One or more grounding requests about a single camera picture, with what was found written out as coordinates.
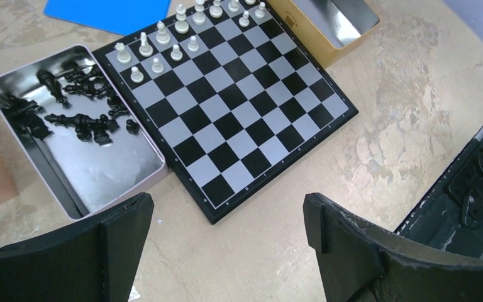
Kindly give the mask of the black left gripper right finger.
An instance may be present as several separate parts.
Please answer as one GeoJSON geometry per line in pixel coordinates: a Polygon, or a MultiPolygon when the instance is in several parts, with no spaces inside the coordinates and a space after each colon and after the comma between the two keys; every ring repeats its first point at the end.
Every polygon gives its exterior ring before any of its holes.
{"type": "Polygon", "coordinates": [[[327,301],[483,301],[483,260],[434,249],[320,193],[303,203],[327,301]]]}

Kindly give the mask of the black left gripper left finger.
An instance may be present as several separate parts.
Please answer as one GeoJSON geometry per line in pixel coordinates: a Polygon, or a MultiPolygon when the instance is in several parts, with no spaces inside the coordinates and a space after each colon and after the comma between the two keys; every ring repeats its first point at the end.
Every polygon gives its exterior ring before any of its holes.
{"type": "Polygon", "coordinates": [[[152,222],[139,193],[96,215],[0,248],[0,301],[128,301],[152,222]]]}

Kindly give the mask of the white pawn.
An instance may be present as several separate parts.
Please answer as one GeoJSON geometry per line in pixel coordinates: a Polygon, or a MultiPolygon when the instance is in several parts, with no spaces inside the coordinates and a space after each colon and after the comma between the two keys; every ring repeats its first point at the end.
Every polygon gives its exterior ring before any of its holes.
{"type": "Polygon", "coordinates": [[[255,17],[257,19],[263,19],[266,14],[266,4],[264,2],[260,2],[258,4],[258,8],[255,10],[255,17]]]}
{"type": "Polygon", "coordinates": [[[130,79],[131,79],[132,82],[134,82],[136,84],[143,82],[144,75],[137,66],[133,66],[131,68],[130,79]]]}
{"type": "Polygon", "coordinates": [[[242,27],[242,28],[246,28],[250,25],[250,20],[249,20],[249,16],[250,16],[250,13],[245,10],[242,15],[240,16],[239,20],[238,20],[238,24],[242,27]]]}

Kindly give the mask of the white rook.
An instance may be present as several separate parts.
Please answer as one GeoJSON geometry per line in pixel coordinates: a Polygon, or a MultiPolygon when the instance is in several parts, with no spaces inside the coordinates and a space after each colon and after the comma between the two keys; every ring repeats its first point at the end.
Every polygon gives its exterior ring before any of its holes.
{"type": "Polygon", "coordinates": [[[131,62],[131,54],[127,51],[124,43],[118,42],[114,45],[114,48],[118,52],[116,58],[119,63],[128,64],[131,62]]]}

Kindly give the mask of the white piece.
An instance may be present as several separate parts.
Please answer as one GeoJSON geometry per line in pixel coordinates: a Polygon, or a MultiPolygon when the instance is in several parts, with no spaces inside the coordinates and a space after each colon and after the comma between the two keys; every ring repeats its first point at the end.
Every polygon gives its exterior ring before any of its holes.
{"type": "Polygon", "coordinates": [[[147,34],[143,31],[140,33],[139,53],[143,57],[150,57],[153,55],[153,47],[148,42],[147,34]]]}

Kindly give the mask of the white pawn second row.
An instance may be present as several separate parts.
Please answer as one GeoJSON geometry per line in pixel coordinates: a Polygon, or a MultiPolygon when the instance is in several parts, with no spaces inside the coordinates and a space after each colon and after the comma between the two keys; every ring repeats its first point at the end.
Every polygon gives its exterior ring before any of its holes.
{"type": "Polygon", "coordinates": [[[189,42],[187,44],[187,49],[190,52],[198,52],[199,51],[199,44],[198,44],[196,35],[192,35],[190,37],[189,42]]]}
{"type": "Polygon", "coordinates": [[[179,44],[175,44],[172,46],[172,51],[170,53],[170,58],[173,61],[180,62],[184,57],[184,54],[182,53],[179,44]]]}

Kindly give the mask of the white bishop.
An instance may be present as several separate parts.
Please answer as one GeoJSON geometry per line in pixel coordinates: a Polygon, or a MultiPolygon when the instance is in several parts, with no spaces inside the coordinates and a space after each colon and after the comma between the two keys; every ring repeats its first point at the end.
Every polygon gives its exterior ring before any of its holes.
{"type": "Polygon", "coordinates": [[[160,45],[167,45],[170,43],[171,36],[166,29],[165,23],[163,21],[157,22],[157,34],[155,39],[160,45]]]}
{"type": "Polygon", "coordinates": [[[220,0],[213,0],[212,6],[209,8],[209,13],[212,18],[218,19],[223,15],[223,8],[220,0]]]}

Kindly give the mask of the white king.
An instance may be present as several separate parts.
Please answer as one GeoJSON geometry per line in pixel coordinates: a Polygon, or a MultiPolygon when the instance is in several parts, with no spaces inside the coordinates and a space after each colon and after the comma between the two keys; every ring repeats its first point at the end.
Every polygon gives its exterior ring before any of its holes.
{"type": "Polygon", "coordinates": [[[179,3],[175,9],[176,22],[175,30],[177,33],[186,34],[189,31],[189,24],[187,22],[186,8],[182,3],[179,3]]]}

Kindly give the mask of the white queen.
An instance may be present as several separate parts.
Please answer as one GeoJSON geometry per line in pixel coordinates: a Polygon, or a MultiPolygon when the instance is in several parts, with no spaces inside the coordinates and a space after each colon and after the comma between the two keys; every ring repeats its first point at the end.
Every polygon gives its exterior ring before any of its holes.
{"type": "Polygon", "coordinates": [[[196,25],[203,25],[206,22],[206,15],[204,14],[204,2],[205,0],[195,0],[195,13],[192,16],[192,20],[196,25]]]}

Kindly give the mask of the white knight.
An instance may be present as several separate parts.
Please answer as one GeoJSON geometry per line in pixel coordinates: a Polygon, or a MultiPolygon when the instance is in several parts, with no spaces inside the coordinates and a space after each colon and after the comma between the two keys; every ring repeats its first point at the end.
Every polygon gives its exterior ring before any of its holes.
{"type": "Polygon", "coordinates": [[[240,2],[239,2],[239,0],[231,0],[228,3],[228,10],[231,13],[237,13],[240,10],[240,2]]]}

